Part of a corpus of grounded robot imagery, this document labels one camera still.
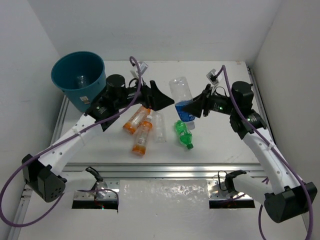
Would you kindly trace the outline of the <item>clear bottle blue label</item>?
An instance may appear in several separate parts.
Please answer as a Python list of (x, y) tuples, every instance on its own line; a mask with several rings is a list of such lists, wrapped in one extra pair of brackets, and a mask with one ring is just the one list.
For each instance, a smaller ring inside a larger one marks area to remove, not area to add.
[(174, 100), (174, 106), (177, 114), (182, 122), (184, 122), (190, 130), (195, 129), (195, 117), (183, 110), (187, 104), (193, 101), (191, 90), (189, 88), (187, 79), (178, 77), (169, 81), (169, 88)]

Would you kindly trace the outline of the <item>clear crushed bottle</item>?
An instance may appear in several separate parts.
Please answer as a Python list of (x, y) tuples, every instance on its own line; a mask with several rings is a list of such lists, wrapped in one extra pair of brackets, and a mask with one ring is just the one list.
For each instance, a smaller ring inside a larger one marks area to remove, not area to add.
[(160, 111), (152, 113), (153, 136), (155, 143), (165, 143), (167, 140), (165, 117)]

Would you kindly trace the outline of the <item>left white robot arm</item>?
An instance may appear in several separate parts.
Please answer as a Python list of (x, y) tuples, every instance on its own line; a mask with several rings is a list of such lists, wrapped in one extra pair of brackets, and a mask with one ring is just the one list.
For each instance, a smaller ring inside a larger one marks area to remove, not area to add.
[(63, 173), (63, 169), (91, 139), (106, 131), (118, 118), (119, 112), (132, 105), (142, 105), (159, 111), (174, 103), (162, 93), (156, 82), (150, 85), (137, 81), (126, 87), (125, 78), (112, 74), (93, 103), (81, 115), (77, 123), (68, 130), (47, 152), (23, 168), (25, 183), (45, 202), (58, 199), (65, 192), (92, 191), (103, 178), (92, 167), (82, 172)]

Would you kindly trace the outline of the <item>green plastic bottle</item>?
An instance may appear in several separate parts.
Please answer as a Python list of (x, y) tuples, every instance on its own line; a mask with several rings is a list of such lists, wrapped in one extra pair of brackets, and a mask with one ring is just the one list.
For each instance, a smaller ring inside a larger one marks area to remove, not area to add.
[(188, 150), (191, 150), (194, 147), (192, 143), (193, 135), (188, 126), (183, 121), (178, 120), (174, 123), (174, 129), (179, 142)]

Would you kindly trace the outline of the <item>orange juice bottle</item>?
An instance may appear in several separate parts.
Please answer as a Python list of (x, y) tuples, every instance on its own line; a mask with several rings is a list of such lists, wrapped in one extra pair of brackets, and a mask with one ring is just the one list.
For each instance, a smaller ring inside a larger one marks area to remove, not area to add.
[(151, 113), (149, 108), (140, 106), (139, 109), (133, 114), (133, 116), (123, 125), (123, 129), (133, 135), (139, 126), (142, 124), (144, 119)]
[(139, 126), (137, 130), (136, 138), (131, 150), (132, 153), (139, 156), (145, 155), (146, 149), (147, 149), (148, 137), (153, 127), (152, 119), (153, 117), (151, 115), (148, 115)]

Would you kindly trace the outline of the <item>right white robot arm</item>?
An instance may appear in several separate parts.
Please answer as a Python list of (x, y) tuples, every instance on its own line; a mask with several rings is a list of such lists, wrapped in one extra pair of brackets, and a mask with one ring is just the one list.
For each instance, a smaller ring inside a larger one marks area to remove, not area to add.
[(200, 118), (210, 111), (229, 115), (231, 128), (258, 159), (269, 184), (252, 178), (244, 170), (225, 176), (224, 186), (229, 194), (242, 192), (262, 204), (268, 216), (276, 223), (309, 211), (307, 199), (315, 199), (318, 190), (313, 182), (300, 183), (275, 154), (270, 132), (262, 117), (253, 109), (254, 93), (251, 84), (236, 81), (230, 96), (212, 92), (208, 84), (200, 95), (183, 107), (183, 111)]

